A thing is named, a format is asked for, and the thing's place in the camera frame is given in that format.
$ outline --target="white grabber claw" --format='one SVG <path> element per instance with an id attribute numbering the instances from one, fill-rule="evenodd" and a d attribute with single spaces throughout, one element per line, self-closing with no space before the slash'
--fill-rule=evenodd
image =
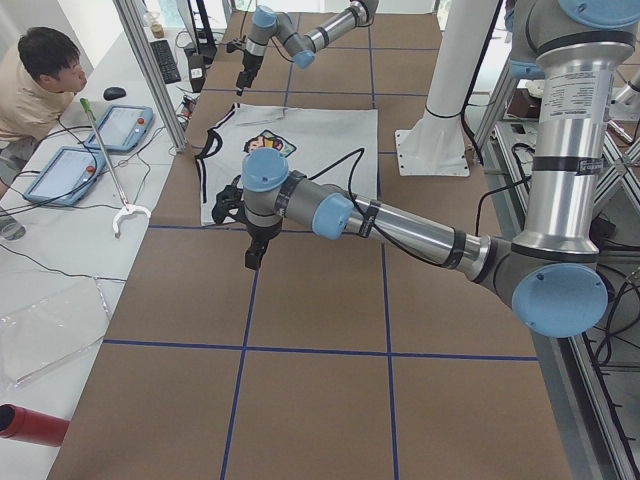
<path id="1" fill-rule="evenodd" d="M 122 217 L 134 215 L 137 212 L 144 213 L 147 218 L 151 218 L 151 212 L 148 208 L 140 207 L 138 205 L 132 205 L 130 203 L 126 203 L 124 207 L 122 207 L 118 211 L 118 213 L 116 213 L 116 216 L 113 217 L 113 231 L 116 234 L 116 238 L 120 238 L 120 219 L 122 219 Z"/>

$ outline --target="keyboard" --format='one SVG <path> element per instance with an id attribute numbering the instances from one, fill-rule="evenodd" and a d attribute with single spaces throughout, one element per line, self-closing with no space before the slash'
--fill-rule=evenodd
<path id="1" fill-rule="evenodd" d="M 178 72 L 178 65 L 173 58 L 173 53 L 171 53 L 169 42 L 167 40 L 157 40 L 151 42 L 150 45 L 158 67 L 160 67 L 164 83 L 179 82 L 180 72 Z"/>

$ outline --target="label sticker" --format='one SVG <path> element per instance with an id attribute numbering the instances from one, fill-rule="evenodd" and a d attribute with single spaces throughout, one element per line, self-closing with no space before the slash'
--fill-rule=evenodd
<path id="1" fill-rule="evenodd" d="M 544 87 L 540 123 L 591 119 L 606 123 L 613 73 L 576 72 L 549 78 Z"/>
<path id="2" fill-rule="evenodd" d="M 578 164 L 576 175 L 600 175 L 603 161 L 601 158 L 583 158 Z"/>

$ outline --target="cardboard table surface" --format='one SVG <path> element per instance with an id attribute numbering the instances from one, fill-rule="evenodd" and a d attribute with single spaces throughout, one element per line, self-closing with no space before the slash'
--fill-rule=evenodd
<path id="1" fill-rule="evenodd" d="M 571 478 L 530 334 L 492 294 L 293 224 L 254 273 L 242 226 L 200 227 L 193 152 L 240 100 L 378 109 L 380 199 L 472 232 L 481 168 L 398 174 L 440 41 L 434 15 L 378 15 L 307 70 L 270 46 L 242 98 L 242 54 L 219 50 L 51 480 Z"/>

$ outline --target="white t-shirt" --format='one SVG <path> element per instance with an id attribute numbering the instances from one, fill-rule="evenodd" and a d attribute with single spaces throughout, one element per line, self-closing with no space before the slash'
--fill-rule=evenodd
<path id="1" fill-rule="evenodd" d="M 202 225 L 213 224 L 211 210 L 216 194 L 242 172 L 242 161 L 253 148 L 280 151 L 289 170 L 311 177 L 350 152 L 363 147 L 352 189 L 356 194 L 377 198 L 378 111 L 318 110 L 234 104 L 209 135 L 214 141 L 197 159 L 201 181 Z M 353 155 L 319 176 L 320 184 L 347 189 Z"/>

